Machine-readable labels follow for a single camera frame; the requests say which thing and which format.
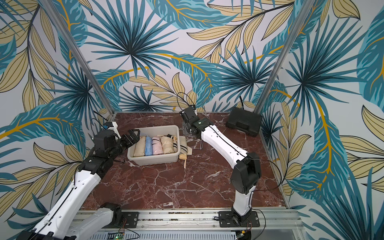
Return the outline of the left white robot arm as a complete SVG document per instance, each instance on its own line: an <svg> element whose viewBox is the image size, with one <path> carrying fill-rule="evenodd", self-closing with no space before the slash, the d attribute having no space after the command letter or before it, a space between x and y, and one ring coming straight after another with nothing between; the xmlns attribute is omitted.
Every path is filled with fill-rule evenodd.
<svg viewBox="0 0 384 240"><path fill-rule="evenodd" d="M117 204L105 203L93 215L76 226L74 217L102 178L113 166L115 159L140 140L140 130L119 135L110 127L94 137L94 147L80 164L66 191L58 202L31 230L22 231L18 240L87 240L105 226L122 228L127 219Z"/></svg>

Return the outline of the pink umbrella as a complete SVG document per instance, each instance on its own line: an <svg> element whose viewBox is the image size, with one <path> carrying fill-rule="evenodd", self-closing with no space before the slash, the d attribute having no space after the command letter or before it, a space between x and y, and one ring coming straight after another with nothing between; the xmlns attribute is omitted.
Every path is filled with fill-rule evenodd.
<svg viewBox="0 0 384 240"><path fill-rule="evenodd" d="M153 155L162 155L164 153L160 137L152 137L153 140Z"/></svg>

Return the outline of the tan umbrella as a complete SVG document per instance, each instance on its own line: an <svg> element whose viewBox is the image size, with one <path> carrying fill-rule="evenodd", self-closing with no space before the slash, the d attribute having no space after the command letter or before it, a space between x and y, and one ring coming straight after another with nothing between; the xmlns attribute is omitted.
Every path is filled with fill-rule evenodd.
<svg viewBox="0 0 384 240"><path fill-rule="evenodd" d="M146 137L141 136L139 141L136 143L133 157L144 157L146 151Z"/></svg>

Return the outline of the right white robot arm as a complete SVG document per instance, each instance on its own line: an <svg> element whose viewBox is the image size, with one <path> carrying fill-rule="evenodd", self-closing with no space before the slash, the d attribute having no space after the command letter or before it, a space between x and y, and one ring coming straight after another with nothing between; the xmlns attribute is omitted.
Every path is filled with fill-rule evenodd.
<svg viewBox="0 0 384 240"><path fill-rule="evenodd" d="M251 224L255 220L252 218L253 193L261 178L260 157L237 146L213 122L201 119L192 106L179 114L187 132L213 147L233 169L230 181L235 188L235 201L231 211L219 212L219 220L226 221L225 227Z"/></svg>

